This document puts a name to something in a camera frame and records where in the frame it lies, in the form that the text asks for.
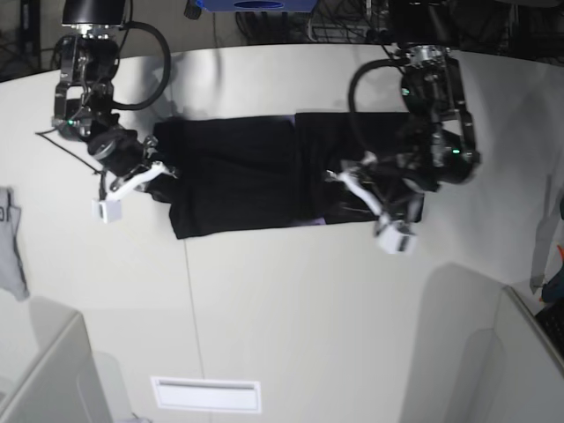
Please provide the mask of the black T-shirt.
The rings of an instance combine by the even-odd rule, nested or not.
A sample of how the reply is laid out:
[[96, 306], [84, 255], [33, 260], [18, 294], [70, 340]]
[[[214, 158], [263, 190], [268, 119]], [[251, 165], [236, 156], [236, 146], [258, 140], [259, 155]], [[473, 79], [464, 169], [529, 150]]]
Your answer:
[[346, 113], [299, 113], [154, 125], [158, 150], [177, 178], [149, 188], [169, 204], [179, 240], [233, 231], [373, 220], [342, 183], [332, 181], [364, 148]]

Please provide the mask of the grey folded garment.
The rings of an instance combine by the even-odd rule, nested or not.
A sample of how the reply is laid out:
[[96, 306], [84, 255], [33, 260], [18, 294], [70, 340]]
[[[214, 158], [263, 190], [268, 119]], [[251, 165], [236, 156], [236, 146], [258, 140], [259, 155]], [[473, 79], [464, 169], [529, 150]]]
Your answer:
[[13, 202], [13, 190], [1, 188], [1, 288], [17, 301], [29, 297], [17, 235], [21, 209]]

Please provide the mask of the blue box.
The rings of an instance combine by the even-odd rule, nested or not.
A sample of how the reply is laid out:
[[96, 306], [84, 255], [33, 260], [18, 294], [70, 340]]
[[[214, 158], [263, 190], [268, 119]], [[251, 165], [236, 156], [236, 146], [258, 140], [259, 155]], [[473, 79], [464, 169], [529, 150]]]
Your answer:
[[274, 11], [310, 13], [317, 0], [201, 0], [196, 5], [210, 12]]

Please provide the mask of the black keyboard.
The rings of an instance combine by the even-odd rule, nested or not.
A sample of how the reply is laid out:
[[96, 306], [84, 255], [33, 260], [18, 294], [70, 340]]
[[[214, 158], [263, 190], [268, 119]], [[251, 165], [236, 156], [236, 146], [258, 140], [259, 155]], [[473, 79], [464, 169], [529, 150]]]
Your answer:
[[535, 316], [538, 324], [548, 336], [560, 355], [564, 352], [564, 308], [563, 302], [549, 304]]

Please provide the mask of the grey partition panel right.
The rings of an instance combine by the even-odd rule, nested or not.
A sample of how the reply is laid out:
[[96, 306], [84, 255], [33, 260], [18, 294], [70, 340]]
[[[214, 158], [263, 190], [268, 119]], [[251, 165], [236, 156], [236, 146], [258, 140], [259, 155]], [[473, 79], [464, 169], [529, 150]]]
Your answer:
[[517, 292], [502, 291], [495, 331], [503, 344], [505, 422], [563, 421], [563, 359]]

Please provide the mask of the grey partition panel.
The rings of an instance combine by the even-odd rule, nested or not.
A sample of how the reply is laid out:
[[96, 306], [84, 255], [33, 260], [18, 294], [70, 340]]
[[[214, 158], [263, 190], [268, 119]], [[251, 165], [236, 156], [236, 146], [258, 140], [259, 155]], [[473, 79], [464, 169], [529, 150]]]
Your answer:
[[84, 318], [73, 312], [1, 402], [1, 421], [112, 420]]
[[505, 422], [563, 421], [563, 359], [517, 292], [502, 291], [495, 331], [503, 344]]

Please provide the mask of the grey partition panel left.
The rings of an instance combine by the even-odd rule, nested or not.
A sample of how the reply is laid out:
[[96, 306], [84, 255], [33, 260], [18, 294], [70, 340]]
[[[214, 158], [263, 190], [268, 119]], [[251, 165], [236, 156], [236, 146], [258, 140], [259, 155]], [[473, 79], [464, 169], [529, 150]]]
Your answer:
[[112, 420], [84, 318], [73, 312], [1, 402], [1, 421]]

